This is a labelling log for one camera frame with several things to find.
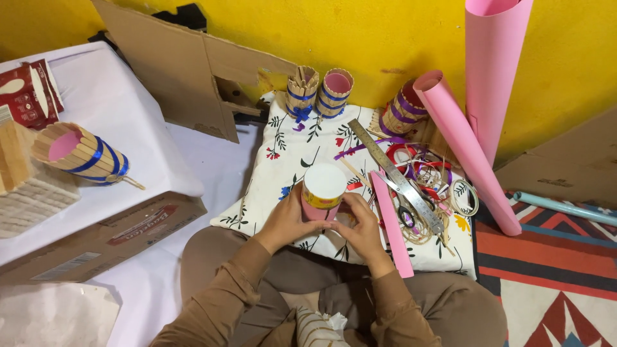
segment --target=hand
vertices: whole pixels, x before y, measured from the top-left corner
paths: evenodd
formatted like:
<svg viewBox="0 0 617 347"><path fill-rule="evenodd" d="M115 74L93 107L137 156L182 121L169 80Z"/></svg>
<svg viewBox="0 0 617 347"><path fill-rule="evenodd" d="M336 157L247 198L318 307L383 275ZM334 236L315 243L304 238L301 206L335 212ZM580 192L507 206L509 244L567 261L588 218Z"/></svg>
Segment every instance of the hand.
<svg viewBox="0 0 617 347"><path fill-rule="evenodd" d="M381 244L379 222L364 198L357 193L344 193L343 203L347 204L358 220L358 224L349 228L337 221L332 222L332 229L349 242L354 251L368 265L374 279L392 272L394 264Z"/></svg>
<svg viewBox="0 0 617 347"><path fill-rule="evenodd" d="M253 236L270 254L316 230L331 228L326 220L302 222L302 184L296 183L289 195L272 210L262 231Z"/></svg>

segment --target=yellow label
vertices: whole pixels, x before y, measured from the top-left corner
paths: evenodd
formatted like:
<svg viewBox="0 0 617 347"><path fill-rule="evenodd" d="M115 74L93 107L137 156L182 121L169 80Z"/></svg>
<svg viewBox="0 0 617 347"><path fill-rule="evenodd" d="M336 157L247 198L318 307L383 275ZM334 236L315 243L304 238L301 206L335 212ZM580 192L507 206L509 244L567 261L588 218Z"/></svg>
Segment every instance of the yellow label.
<svg viewBox="0 0 617 347"><path fill-rule="evenodd" d="M302 197L304 198L304 201L306 201L309 205L322 210L333 209L343 200L342 196L334 199L320 198L319 196L315 196L313 193L309 192L309 190L306 189L306 187L304 186L302 187Z"/></svg>

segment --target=red and blue patterned rug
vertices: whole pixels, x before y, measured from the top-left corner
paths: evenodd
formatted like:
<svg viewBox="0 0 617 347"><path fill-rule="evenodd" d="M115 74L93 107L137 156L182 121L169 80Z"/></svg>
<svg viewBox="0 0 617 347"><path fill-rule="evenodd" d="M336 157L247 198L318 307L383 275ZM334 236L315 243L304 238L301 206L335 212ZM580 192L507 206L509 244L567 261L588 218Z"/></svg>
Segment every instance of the red and blue patterned rug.
<svg viewBox="0 0 617 347"><path fill-rule="evenodd" d="M521 235L501 233L483 204L475 223L478 281L506 311L505 346L617 346L617 228L506 196Z"/></svg>

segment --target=white lid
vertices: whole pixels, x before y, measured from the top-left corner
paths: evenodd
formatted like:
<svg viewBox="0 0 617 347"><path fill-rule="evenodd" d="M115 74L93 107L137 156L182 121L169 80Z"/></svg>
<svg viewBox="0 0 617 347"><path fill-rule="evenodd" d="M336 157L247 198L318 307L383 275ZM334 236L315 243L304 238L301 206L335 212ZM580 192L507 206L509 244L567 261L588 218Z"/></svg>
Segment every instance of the white lid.
<svg viewBox="0 0 617 347"><path fill-rule="evenodd" d="M309 167L304 174L304 186L315 196L334 199L345 193L345 174L332 164L319 163Z"/></svg>

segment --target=floral fabric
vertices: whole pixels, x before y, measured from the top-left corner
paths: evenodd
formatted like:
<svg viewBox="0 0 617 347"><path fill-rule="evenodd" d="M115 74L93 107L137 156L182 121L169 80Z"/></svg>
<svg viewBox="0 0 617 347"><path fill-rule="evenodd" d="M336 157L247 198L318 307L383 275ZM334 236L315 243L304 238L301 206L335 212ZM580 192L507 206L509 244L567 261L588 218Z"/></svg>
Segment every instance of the floral fabric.
<svg viewBox="0 0 617 347"><path fill-rule="evenodd" d="M263 132L263 144L257 152L251 183L244 197L220 216L213 218L210 221L212 225L238 230L249 236L255 235L261 230L276 204L303 179L309 167L319 162L337 165L348 179L348 191L361 194L369 200L371 189L345 165L339 161L335 162L333 158L360 144L360 140L349 129L347 123L357 119L367 127L373 116L373 109L346 105L344 112L334 119L318 122L316 113L312 112L307 121L296 123L296 120L284 111L284 92L271 92L264 98L266 101L271 101L270 116ZM388 145L389 143L379 144L384 150ZM379 169L366 149L348 154L345 158L367 179L368 173ZM461 176L453 173L453 178ZM456 194L466 196L463 185L455 188ZM346 214L337 214L336 218L342 223L353 222L351 216ZM408 242L407 251L413 269L451 271L476 278L470 223L469 217L458 214L450 217L448 226L450 250L447 250L441 239L436 236L423 245ZM383 238L383 233L382 242L384 249L390 253L389 243ZM339 261L362 264L362 260L346 240L332 230L316 232L314 235L297 240L292 245Z"/></svg>

